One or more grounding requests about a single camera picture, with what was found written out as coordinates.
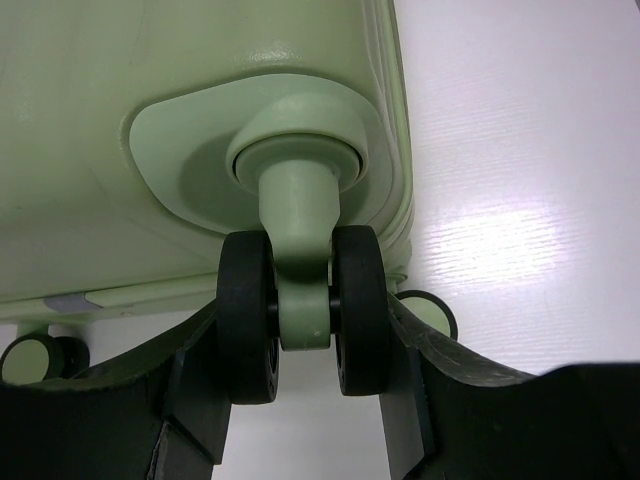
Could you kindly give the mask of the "green hard-shell suitcase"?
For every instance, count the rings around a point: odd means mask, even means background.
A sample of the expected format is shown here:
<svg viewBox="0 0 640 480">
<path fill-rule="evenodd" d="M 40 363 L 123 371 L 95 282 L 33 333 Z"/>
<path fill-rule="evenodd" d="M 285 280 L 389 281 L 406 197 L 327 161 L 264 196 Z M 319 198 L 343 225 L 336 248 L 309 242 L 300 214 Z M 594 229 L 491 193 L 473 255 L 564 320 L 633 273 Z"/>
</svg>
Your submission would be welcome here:
<svg viewBox="0 0 640 480">
<path fill-rule="evenodd" d="M 412 220 L 394 2 L 2 3 L 3 385 L 81 375 L 52 324 L 215 297 L 233 403 L 283 350 L 382 393 Z"/>
</svg>

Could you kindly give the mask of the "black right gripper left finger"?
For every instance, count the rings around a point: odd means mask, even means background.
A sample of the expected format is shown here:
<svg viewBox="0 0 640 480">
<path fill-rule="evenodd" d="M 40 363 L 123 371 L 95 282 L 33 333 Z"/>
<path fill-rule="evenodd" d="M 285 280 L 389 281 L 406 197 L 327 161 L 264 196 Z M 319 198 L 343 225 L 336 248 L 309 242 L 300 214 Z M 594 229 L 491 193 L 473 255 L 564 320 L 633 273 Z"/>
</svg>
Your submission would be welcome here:
<svg viewBox="0 0 640 480">
<path fill-rule="evenodd" d="M 72 379 L 1 388 L 4 479 L 208 479 L 231 402 L 209 303 Z"/>
</svg>

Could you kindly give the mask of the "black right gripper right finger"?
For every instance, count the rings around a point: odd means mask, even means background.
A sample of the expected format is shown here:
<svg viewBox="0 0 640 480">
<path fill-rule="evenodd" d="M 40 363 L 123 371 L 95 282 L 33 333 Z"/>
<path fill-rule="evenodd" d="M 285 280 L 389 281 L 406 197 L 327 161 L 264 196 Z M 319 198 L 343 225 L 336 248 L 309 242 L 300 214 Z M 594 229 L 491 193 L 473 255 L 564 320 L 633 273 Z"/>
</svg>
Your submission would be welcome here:
<svg viewBox="0 0 640 480">
<path fill-rule="evenodd" d="M 389 301 L 380 397 L 394 479 L 635 479 L 639 367 L 532 375 L 490 360 Z"/>
</svg>

